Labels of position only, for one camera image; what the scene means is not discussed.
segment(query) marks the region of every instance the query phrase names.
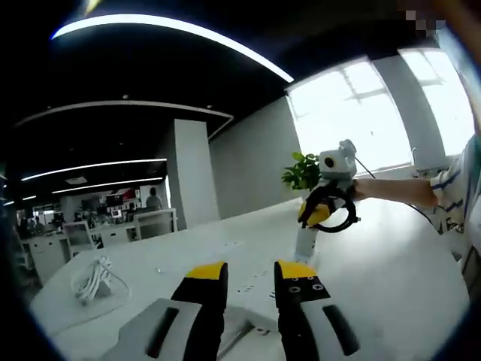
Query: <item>yellow trigger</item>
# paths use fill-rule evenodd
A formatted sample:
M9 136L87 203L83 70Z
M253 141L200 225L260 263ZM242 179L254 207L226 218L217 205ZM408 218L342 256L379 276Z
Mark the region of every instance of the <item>yellow trigger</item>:
M306 209L306 202L302 203L301 209L299 210L299 217L304 213ZM324 222L331 216L331 212L329 211L329 207L327 205L317 205L316 210L310 215L309 219L307 220L307 225L309 227L314 226L317 223Z

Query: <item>striped shirt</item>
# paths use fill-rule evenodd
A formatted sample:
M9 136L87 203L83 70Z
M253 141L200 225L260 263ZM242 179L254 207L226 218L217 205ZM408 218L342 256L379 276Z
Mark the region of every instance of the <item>striped shirt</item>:
M481 253L481 136L466 145L456 164L431 179L437 197L434 226L440 234L457 225L464 227L467 240Z

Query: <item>person's arm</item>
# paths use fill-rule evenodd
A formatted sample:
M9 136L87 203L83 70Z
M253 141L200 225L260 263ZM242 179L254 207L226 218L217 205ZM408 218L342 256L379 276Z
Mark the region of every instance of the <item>person's arm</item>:
M355 179L354 187L357 199L372 197L421 207L437 205L437 197L426 179Z

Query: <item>white cable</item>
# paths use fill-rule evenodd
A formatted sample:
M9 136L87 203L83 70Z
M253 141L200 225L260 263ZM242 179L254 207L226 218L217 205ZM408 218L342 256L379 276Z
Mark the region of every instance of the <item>white cable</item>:
M94 271L97 270L98 275L95 275L95 272L94 271L91 271L90 272L90 276L88 278L88 280L86 280L87 283L84 284L84 286L88 286L90 291L87 291L86 287L82 287L83 288L83 292L82 294L83 295L92 295L92 291L93 291L93 287L95 286L94 283L91 281L91 279L95 279L97 278L98 280L100 280L100 277L101 277L101 272L106 272L108 273L109 275L112 275L114 278L116 278L118 281L120 281L121 284L123 284L125 286L125 288L127 289L127 298L125 299L124 302L120 303L119 305L111 308L110 310L107 310L105 312L102 312L101 314L97 314L95 316L92 316L92 317L89 317L85 320L81 320L79 322L76 322L76 323L72 323L71 325L68 325L66 327L63 327L55 332L53 332L52 334L49 334L50 337L55 337L57 336L58 334L60 334L61 332L64 332L66 331L67 329L71 329L72 327L76 327L76 326L80 326L80 325L83 325L84 323L88 323L92 320L95 320L97 318L100 318L102 316L105 316L106 314L109 314L110 312L113 312L115 311L116 309L118 308L121 308L122 306L124 306L131 298L132 296L132 292L130 290L130 287L128 286L128 284L122 279L120 278L118 275L116 275L112 270L111 270L111 266L112 266L112 263L111 261L108 259L108 257L106 256L103 256L101 257L101 259L96 259L93 263L91 263L89 265L89 268L93 268ZM74 288L74 279L76 278L72 278L72 282L71 282L71 289L72 290L75 290Z
M112 268L112 262L107 256L102 256L96 259L88 268L86 273L89 274L85 277L86 273L82 274L80 279L80 286L78 285L79 280L72 278L71 289L74 292L75 297L77 297L82 304L89 304L98 292L101 282L105 282L106 285L110 286L110 269Z

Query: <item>white camera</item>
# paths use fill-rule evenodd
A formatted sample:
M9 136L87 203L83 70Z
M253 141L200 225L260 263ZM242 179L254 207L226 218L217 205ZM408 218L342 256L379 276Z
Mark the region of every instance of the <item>white camera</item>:
M341 141L336 150L327 150L319 155L319 170L324 179L350 179L357 172L355 146L349 140Z

